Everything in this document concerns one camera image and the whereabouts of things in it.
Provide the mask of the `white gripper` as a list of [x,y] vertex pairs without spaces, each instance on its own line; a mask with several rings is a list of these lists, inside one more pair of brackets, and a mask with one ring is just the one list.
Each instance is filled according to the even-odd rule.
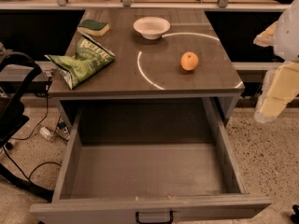
[[274,53],[288,60],[279,68],[270,68],[264,76],[254,118],[266,123],[275,120],[299,94],[299,0],[293,0],[278,23],[256,35],[253,43],[264,48],[274,45]]

